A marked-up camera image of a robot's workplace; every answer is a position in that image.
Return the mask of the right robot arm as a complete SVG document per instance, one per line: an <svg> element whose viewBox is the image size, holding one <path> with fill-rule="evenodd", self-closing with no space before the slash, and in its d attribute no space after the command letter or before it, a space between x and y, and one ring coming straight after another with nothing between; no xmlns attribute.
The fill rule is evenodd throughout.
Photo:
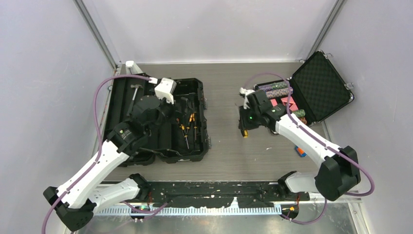
<svg viewBox="0 0 413 234"><path fill-rule="evenodd" d="M312 192L335 201L360 183L357 153L352 147L340 147L321 137L283 104L274 106L262 90L240 88L240 96L244 103L239 106L239 129L244 137L249 130L264 126L301 148L318 167L316 174L292 171L281 177L278 194L282 199Z"/></svg>

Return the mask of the black plastic toolbox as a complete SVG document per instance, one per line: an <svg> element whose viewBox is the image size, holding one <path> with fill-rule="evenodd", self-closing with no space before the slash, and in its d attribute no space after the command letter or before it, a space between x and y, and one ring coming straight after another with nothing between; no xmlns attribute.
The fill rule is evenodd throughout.
<svg viewBox="0 0 413 234"><path fill-rule="evenodd" d="M138 90L135 103L143 96L156 96L155 84L149 83L149 75L145 73L126 75L117 78L113 82L112 94L109 101L108 114L103 132L103 140L106 139L112 129L127 116L134 89L132 84L144 86ZM196 110L197 140L194 142L193 124L187 133L189 150L187 149L182 131L177 123L166 123L154 131L147 144L140 148L130 158L122 163L123 167L134 165L149 165L156 158L166 163L180 161L200 161L209 150L209 136L207 133L207 120L204 115L206 99L204 97L203 83L197 78L173 79L177 85L173 92L174 101L180 97L186 97L193 103Z"/></svg>

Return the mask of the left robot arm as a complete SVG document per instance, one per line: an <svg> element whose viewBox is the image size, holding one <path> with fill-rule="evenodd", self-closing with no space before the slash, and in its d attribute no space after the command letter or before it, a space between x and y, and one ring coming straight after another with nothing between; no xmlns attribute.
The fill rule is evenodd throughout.
<svg viewBox="0 0 413 234"><path fill-rule="evenodd" d="M73 177L58 187L45 189L43 195L51 205L47 214L55 211L62 223L75 232L86 226L96 213L116 203L131 199L145 201L150 185L140 174L132 174L101 191L95 188L113 169L144 147L154 131L166 123L185 128L195 112L184 97L176 101L156 96L140 98L131 107L129 116L105 140L99 140L96 154Z"/></svg>

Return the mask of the small steel hammer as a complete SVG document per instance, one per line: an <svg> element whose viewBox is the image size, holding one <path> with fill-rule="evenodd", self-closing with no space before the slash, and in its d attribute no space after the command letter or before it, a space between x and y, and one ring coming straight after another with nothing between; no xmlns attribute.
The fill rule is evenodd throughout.
<svg viewBox="0 0 413 234"><path fill-rule="evenodd" d="M132 88L132 89L134 89L134 93L133 93L133 96L132 96L132 99L131 99L130 105L129 105L129 107L128 107L128 110L127 110L127 116L130 116L130 115L131 115L131 113L132 113L133 106L134 106L134 103L135 103L135 99L136 99L136 96L137 96L138 90L140 90L140 89L141 89L141 90L142 90L142 89L144 89L144 86L139 85L139 84L132 84L132 85L131 85L131 88Z"/></svg>

